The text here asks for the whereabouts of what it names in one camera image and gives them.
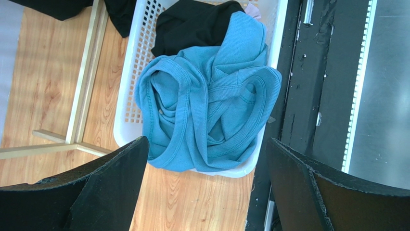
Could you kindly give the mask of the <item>white plastic basket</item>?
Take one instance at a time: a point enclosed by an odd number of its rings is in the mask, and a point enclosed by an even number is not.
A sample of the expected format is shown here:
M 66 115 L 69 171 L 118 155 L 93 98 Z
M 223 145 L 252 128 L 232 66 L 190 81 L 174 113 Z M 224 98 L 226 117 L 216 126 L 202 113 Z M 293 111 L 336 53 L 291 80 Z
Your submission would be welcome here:
M 153 59 L 157 58 L 151 51 L 155 44 L 157 18 L 176 2 L 178 2 L 178 0 L 139 0 L 136 3 L 115 115 L 114 137 L 120 146 L 124 146 L 137 137 L 143 136 L 142 113 L 136 105 L 134 90 L 142 71 Z M 246 7 L 251 3 L 259 8 L 261 13 L 259 22 L 261 22 L 266 29 L 267 65 L 276 70 L 277 67 L 273 63 L 275 53 L 272 49 L 272 45 L 277 29 L 279 2 L 280 0 L 239 1 L 242 7 Z M 200 172 L 195 169 L 191 169 L 190 171 L 229 178 L 241 178 L 246 176 L 256 167 L 265 126 L 266 124 L 257 135 L 257 145 L 251 156 L 236 168 L 216 172 Z

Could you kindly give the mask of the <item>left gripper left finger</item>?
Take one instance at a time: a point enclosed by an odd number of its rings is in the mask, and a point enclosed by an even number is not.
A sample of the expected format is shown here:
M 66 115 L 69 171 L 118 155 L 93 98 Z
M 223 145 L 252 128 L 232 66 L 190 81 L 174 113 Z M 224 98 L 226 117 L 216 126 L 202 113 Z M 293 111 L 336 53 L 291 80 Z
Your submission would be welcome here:
M 148 139 L 139 137 L 110 154 L 37 183 L 1 187 L 1 230 L 129 230 L 148 151 Z

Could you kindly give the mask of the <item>wooden clothes rack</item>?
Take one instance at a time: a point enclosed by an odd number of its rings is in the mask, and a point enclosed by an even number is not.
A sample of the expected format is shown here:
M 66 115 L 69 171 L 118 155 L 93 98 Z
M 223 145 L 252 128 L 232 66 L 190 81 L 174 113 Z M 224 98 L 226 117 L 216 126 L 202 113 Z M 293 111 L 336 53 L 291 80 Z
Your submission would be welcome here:
M 50 143 L 2 148 L 0 150 L 1 159 L 64 152 L 70 150 L 79 150 L 98 157 L 110 153 L 107 149 L 83 141 L 107 20 L 108 12 L 104 1 L 95 0 L 91 10 L 87 37 L 85 40 L 66 135 L 59 135 L 43 129 L 34 130 L 32 131 L 33 135 L 49 140 Z

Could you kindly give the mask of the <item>mauve tank top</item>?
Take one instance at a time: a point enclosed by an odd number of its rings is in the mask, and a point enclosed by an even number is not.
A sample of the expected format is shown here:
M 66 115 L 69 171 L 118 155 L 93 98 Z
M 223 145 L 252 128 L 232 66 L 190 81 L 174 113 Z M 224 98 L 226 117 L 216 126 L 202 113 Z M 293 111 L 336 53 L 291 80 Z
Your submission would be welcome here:
M 244 12 L 245 12 L 247 15 L 253 17 L 254 19 L 256 19 L 256 20 L 258 20 L 258 21 L 261 19 L 261 13 L 260 13 L 259 8 L 257 8 L 255 5 L 253 5 L 253 4 L 251 4 L 251 3 L 249 3 L 249 4 L 245 7 Z

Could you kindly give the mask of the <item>blue tank top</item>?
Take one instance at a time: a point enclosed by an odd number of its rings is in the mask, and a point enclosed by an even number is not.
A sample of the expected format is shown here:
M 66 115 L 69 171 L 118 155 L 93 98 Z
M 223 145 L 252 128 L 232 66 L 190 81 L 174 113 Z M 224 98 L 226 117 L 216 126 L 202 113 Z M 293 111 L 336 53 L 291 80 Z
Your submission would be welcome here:
M 265 35 L 261 22 L 235 12 L 220 46 L 186 48 L 147 65 L 134 98 L 149 164 L 216 172 L 251 156 L 282 83 L 267 65 Z

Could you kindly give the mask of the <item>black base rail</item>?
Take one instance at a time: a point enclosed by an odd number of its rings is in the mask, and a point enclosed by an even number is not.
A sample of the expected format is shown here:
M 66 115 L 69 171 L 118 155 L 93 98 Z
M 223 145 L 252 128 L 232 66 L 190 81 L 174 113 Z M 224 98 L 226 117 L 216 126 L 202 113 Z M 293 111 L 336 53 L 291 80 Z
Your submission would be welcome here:
M 278 223 L 267 166 L 270 139 L 334 168 L 347 167 L 353 96 L 375 5 L 374 0 L 279 2 L 272 49 L 282 87 L 256 164 L 247 231 L 269 231 Z

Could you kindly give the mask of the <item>black tank top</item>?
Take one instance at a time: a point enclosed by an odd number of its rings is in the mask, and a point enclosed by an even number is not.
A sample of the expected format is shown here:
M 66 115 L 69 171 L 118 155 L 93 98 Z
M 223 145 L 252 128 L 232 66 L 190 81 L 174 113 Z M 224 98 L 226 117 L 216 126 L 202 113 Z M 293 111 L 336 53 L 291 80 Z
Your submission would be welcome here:
M 235 12 L 244 9 L 234 0 L 219 5 L 179 0 L 158 16 L 151 51 L 158 57 L 194 46 L 220 46 Z

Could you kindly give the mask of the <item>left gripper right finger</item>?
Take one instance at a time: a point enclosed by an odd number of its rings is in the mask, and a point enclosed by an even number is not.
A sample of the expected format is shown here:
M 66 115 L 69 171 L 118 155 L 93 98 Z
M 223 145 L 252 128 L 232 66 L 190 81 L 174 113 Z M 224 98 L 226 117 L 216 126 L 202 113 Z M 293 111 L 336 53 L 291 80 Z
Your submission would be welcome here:
M 409 190 L 349 175 L 274 138 L 266 155 L 284 231 L 409 230 Z

